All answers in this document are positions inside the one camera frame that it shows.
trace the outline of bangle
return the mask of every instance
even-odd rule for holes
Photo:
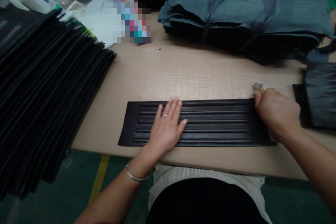
[[[127,173],[127,175],[131,178],[131,179],[133,179],[133,180],[135,180],[135,181],[138,181],[138,182],[142,182],[142,181],[145,181],[146,179],[148,179],[150,176],[151,176],[151,174],[149,174],[146,178],[136,178],[136,177],[134,177],[131,173],[130,173],[130,171],[129,171],[129,165],[126,165],[125,166],[125,168],[126,168],[126,173]]]

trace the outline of hand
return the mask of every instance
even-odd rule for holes
[[[160,157],[177,144],[188,122],[185,119],[179,124],[181,108],[182,101],[178,98],[170,99],[161,115],[162,105],[159,105],[146,145]]]
[[[275,140],[281,142],[288,134],[302,129],[300,106],[293,99],[275,89],[266,89],[264,94],[257,91],[255,100],[255,109]]]

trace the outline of work table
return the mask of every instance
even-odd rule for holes
[[[253,83],[276,88],[294,97],[292,84],[302,83],[296,60],[264,67],[245,57],[232,56],[165,33],[152,13],[152,42],[112,46],[117,57],[87,112],[72,148],[134,157],[140,147],[121,147],[118,140],[128,101],[240,99],[253,97]],[[333,21],[336,12],[332,12]],[[336,54],[330,57],[336,62]],[[307,130],[336,151],[336,136]],[[234,173],[306,179],[282,145],[276,147],[175,147],[162,162]]]

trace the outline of left hand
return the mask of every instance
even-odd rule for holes
[[[152,131],[150,132],[151,136],[146,144],[158,157],[172,149],[184,131],[188,120],[185,119],[179,124],[181,108],[182,101],[178,98],[170,99],[161,115],[162,105],[159,105]]]

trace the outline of gray fabric stack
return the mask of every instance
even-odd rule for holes
[[[263,65],[304,58],[325,36],[334,38],[327,0],[168,0],[158,22],[169,33]]]

